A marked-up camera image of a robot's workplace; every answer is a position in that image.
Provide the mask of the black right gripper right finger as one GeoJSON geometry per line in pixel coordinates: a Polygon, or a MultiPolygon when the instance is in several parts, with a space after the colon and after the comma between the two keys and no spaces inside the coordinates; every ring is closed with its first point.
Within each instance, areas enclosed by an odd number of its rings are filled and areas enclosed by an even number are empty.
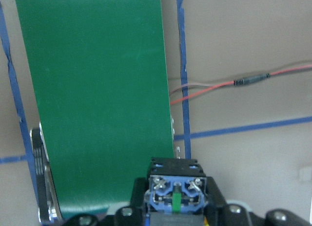
{"type": "Polygon", "coordinates": [[[236,203],[227,203],[213,177],[207,177],[209,203],[204,215],[210,226],[252,226],[249,212],[236,203]]]}

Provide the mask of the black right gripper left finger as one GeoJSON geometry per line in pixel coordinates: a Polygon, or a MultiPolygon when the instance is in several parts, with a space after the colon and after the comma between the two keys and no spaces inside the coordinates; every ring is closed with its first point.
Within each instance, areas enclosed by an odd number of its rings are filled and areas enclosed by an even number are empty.
{"type": "Polygon", "coordinates": [[[146,190],[147,180],[143,177],[136,178],[129,205],[121,207],[115,213],[115,226],[143,226],[145,224],[146,205],[144,194],[146,190]]]}

